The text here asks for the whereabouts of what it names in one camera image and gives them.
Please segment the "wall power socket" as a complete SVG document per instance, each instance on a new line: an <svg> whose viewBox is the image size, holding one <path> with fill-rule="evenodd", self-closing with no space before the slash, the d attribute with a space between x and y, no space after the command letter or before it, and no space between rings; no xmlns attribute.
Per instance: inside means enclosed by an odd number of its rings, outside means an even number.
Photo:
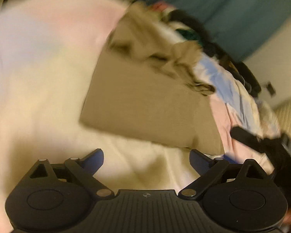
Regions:
<svg viewBox="0 0 291 233"><path fill-rule="evenodd" d="M267 82L265 88L267 89L271 97L274 97L276 95L276 90L271 82Z"/></svg>

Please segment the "khaki beige t-shirt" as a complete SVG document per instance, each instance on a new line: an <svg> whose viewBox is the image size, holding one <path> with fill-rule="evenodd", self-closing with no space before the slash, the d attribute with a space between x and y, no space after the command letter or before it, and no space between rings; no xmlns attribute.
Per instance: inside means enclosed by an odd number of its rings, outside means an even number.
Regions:
<svg viewBox="0 0 291 233"><path fill-rule="evenodd" d="M101 51L80 122L115 135L223 154L209 100L215 87L193 71L202 54L197 42L164 34L144 3L131 4Z"/></svg>

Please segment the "pile of mixed clothes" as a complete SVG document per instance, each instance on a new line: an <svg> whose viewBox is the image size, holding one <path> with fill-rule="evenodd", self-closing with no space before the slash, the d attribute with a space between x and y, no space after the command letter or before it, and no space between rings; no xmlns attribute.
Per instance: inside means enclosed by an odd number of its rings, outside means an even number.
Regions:
<svg viewBox="0 0 291 233"><path fill-rule="evenodd" d="M196 18L183 10L163 2L151 5L150 9L158 13L161 21L173 28L186 40L198 42L207 56L217 58L219 65L230 72L236 80L241 82L252 97L258 97L262 88L246 64L234 61L229 54L214 43L203 24Z"/></svg>

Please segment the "teal blue curtain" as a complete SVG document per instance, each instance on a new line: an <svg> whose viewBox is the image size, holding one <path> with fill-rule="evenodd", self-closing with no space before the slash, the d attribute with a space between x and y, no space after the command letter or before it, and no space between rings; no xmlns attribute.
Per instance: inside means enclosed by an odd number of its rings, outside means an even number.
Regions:
<svg viewBox="0 0 291 233"><path fill-rule="evenodd" d="M166 2L201 22L235 61L261 47L291 16L291 0L148 0Z"/></svg>

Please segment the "pastel bed duvet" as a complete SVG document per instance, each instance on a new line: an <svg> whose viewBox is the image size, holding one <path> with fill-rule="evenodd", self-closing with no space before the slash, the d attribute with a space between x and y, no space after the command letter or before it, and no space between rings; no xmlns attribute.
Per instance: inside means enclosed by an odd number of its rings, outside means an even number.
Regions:
<svg viewBox="0 0 291 233"><path fill-rule="evenodd" d="M0 10L0 232L8 194L39 158L60 163L96 148L113 190L180 190L197 177L187 149L87 129L92 74L123 0L14 0Z"/></svg>

